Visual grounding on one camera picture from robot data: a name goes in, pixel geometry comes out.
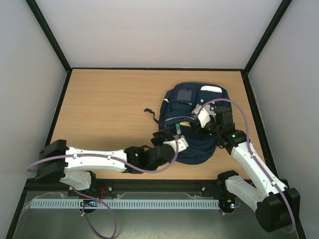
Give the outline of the green whiteboard marker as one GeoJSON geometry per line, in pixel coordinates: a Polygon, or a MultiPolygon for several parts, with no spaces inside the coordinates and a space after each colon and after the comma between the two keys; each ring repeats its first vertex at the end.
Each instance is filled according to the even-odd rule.
{"type": "Polygon", "coordinates": [[[179,123],[176,123],[176,124],[175,124],[175,127],[176,127],[176,133],[177,133],[178,135],[181,135],[180,124],[179,124],[179,123]]]}

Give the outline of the navy blue backpack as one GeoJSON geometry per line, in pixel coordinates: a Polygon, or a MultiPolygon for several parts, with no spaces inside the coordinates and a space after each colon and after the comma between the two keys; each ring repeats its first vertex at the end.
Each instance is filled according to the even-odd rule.
{"type": "Polygon", "coordinates": [[[159,112],[159,118],[154,121],[159,131],[168,134],[173,140],[176,133],[176,123],[190,122],[191,127],[181,126],[181,135],[188,143],[188,148],[179,153],[177,162],[198,165],[206,162],[215,152],[217,141],[213,137],[199,137],[196,126],[199,124],[194,118],[192,110],[197,105],[203,105],[215,99],[229,99],[226,89],[219,85],[199,82],[184,82],[177,84],[167,91],[159,112]]]}

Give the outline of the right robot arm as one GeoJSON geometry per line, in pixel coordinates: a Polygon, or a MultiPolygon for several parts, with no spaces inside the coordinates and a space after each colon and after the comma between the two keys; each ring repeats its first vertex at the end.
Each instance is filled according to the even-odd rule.
{"type": "Polygon", "coordinates": [[[216,107],[208,112],[197,106],[193,113],[199,122],[199,130],[218,140],[219,146],[236,159],[251,179],[246,182],[235,172],[222,173],[217,189],[223,195],[236,195],[254,211],[263,230],[273,232],[291,225],[296,230],[300,195],[295,188],[289,188],[267,167],[250,142],[248,132],[238,130],[233,122],[229,107],[216,107]]]}

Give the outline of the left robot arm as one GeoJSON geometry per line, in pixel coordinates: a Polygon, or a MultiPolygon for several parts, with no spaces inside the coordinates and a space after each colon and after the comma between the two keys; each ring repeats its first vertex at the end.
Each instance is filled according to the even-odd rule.
{"type": "Polygon", "coordinates": [[[67,145],[59,139],[39,153],[39,160],[28,166],[35,171],[39,183],[63,183],[77,191],[95,187],[95,170],[118,173],[160,173],[163,165],[171,167],[181,151],[186,149],[184,138],[176,136],[168,141],[165,134],[157,132],[152,138],[153,147],[131,146],[111,151],[84,150],[67,145]]]}

